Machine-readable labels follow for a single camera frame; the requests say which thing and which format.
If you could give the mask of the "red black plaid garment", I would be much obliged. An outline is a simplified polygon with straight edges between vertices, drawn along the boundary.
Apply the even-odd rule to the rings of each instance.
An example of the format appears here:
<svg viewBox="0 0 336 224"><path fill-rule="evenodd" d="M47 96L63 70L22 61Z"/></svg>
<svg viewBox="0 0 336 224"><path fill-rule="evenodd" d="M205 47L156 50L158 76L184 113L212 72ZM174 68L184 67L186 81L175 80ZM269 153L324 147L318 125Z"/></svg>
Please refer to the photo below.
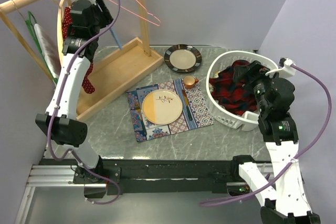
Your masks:
<svg viewBox="0 0 336 224"><path fill-rule="evenodd" d="M257 102L254 95L244 89L245 80L234 82L234 67L246 66L246 60L236 60L233 64L218 73L217 78L209 78L208 83L212 87L211 96L218 104L229 113L242 116L246 111L255 112Z"/></svg>

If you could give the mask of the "light blue plastic hanger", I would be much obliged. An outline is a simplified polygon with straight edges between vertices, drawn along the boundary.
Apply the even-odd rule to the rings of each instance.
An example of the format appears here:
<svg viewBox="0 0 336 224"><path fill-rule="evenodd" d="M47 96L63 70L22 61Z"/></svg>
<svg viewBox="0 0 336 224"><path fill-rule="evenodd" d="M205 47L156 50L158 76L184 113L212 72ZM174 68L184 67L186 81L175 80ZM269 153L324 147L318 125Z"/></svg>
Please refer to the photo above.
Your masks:
<svg viewBox="0 0 336 224"><path fill-rule="evenodd" d="M114 29L113 29L112 27L110 28L110 33L111 33L111 35L112 35L114 41L116 42L118 48L119 48L120 50L122 50L122 43L120 42L120 40L119 40L119 38L118 38L118 36L117 36L117 33L114 31Z"/></svg>

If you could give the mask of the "red polka dot garment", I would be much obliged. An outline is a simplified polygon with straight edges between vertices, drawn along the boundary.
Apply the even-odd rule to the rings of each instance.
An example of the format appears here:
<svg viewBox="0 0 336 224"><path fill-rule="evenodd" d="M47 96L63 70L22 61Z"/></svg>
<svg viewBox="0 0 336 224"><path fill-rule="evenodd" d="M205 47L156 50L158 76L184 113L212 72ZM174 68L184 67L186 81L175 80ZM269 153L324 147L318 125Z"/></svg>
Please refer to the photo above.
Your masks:
<svg viewBox="0 0 336 224"><path fill-rule="evenodd" d="M72 24L72 18L70 15L70 7L65 7L64 8L64 17L62 19L61 22L61 31L62 31L62 38L63 41L65 41L65 39L67 38L67 32L68 32L68 28L69 26ZM93 63L90 64L89 69L86 72L86 75L83 79L82 82L82 87L84 89L84 92L87 94L92 94L95 92L95 87L92 85L91 81L89 80L89 75L92 73L93 71Z"/></svg>

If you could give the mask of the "wooden hanger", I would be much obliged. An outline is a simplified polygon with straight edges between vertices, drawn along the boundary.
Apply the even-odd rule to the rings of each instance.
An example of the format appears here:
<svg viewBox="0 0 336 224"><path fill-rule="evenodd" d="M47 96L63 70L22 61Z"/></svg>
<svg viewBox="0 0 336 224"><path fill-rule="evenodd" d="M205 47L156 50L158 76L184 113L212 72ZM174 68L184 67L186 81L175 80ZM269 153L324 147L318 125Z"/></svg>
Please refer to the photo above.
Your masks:
<svg viewBox="0 0 336 224"><path fill-rule="evenodd" d="M62 64L62 58L63 58L63 37L62 37L62 21L64 19L64 12L65 12L65 7L64 4L66 4L66 7L70 7L72 1L71 0L51 0L53 3L55 3L58 7L58 14L57 14L57 49L58 49L58 56L60 63Z"/></svg>

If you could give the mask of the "yellow lemon print skirt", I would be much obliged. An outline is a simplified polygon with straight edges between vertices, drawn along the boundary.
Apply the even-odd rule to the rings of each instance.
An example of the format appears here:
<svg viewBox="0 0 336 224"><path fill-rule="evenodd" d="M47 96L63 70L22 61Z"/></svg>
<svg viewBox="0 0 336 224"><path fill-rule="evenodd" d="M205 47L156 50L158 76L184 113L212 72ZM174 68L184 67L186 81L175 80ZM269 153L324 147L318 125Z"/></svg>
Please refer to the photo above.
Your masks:
<svg viewBox="0 0 336 224"><path fill-rule="evenodd" d="M216 86L220 85L222 82L222 72L217 71L214 73L214 75L209 78L209 86L212 88L215 88Z"/></svg>

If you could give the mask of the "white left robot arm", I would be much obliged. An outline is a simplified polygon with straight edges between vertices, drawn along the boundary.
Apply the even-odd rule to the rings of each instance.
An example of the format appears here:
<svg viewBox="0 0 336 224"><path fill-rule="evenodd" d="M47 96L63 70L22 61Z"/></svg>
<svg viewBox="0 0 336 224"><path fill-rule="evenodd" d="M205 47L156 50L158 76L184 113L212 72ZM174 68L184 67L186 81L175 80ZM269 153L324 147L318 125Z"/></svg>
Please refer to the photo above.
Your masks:
<svg viewBox="0 0 336 224"><path fill-rule="evenodd" d="M104 178L102 159L86 139L88 127L76 119L76 109L98 38L111 27L113 18L103 0L76 0L70 16L55 93L46 112L38 114L35 122L47 136L48 147L52 147L52 142L66 147L66 152L77 160L78 175L98 183Z"/></svg>

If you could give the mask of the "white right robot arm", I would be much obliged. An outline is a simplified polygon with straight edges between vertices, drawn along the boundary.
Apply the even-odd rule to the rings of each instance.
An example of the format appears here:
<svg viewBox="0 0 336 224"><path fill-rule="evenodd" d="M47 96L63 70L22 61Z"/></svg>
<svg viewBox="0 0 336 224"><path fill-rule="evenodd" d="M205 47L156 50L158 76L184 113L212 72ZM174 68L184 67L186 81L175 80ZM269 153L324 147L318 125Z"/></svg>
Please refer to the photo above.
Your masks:
<svg viewBox="0 0 336 224"><path fill-rule="evenodd" d="M299 138L296 124L289 113L295 86L259 61L234 67L234 82L243 82L253 93L259 111L258 126L266 143L275 182L268 182L252 158L239 156L230 168L233 180L248 183L260 204L263 223L320 223L320 216L310 207L296 154Z"/></svg>

